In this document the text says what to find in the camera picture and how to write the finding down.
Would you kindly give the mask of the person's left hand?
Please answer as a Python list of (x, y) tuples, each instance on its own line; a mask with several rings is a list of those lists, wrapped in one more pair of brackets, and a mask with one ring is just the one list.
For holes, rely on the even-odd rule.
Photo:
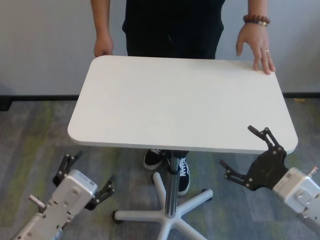
[(243, 52), (244, 43), (249, 45), (253, 53), (253, 69), (258, 71), (260, 67), (265, 74), (270, 75), (276, 71), (269, 49), (269, 35), (265, 26), (256, 23), (245, 23), (239, 31), (236, 41), (236, 55)]

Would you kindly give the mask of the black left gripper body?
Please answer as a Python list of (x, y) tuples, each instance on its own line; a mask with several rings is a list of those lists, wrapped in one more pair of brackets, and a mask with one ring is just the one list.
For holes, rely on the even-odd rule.
[(100, 204), (100, 200), (98, 198), (92, 198), (86, 205), (85, 205), (85, 209), (87, 210), (94, 210), (97, 205)]

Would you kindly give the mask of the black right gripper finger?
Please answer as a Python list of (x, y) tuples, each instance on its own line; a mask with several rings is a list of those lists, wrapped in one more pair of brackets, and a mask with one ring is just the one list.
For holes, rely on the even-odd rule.
[(280, 144), (273, 136), (272, 132), (268, 127), (265, 127), (263, 130), (259, 131), (252, 125), (249, 125), (247, 129), (252, 134), (263, 140), (267, 144), (268, 150), (280, 151)]
[(224, 174), (225, 179), (232, 181), (236, 184), (239, 184), (241, 186), (244, 186), (246, 188), (249, 188), (251, 186), (250, 181), (249, 181), (249, 177), (246, 174), (240, 174), (240, 173), (236, 172), (233, 168), (231, 168), (223, 160), (220, 160), (219, 164), (226, 170), (226, 172)]

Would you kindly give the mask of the person's right hand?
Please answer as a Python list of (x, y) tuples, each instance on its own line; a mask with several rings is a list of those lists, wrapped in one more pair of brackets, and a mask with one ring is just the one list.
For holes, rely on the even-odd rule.
[(110, 56), (113, 54), (114, 43), (109, 33), (98, 34), (94, 45), (94, 56)]

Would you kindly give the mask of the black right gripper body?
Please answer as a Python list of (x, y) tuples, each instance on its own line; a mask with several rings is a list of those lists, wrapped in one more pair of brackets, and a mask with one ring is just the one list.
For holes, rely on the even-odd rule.
[(283, 149), (267, 150), (259, 155), (247, 172), (247, 177), (252, 179), (248, 188), (251, 191), (259, 188), (272, 190), (289, 170), (284, 164), (286, 156)]

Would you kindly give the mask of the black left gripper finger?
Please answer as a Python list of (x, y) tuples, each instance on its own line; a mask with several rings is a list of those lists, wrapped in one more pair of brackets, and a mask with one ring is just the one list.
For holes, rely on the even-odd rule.
[(71, 167), (78, 161), (78, 159), (83, 155), (83, 151), (80, 150), (75, 155), (66, 154), (58, 169), (58, 176), (65, 177), (69, 174)]
[(103, 186), (102, 189), (100, 189), (95, 194), (95, 202), (96, 203), (102, 203), (104, 200), (108, 199), (115, 193), (115, 189), (113, 188), (113, 182), (115, 181), (116, 177), (112, 175), (106, 184)]

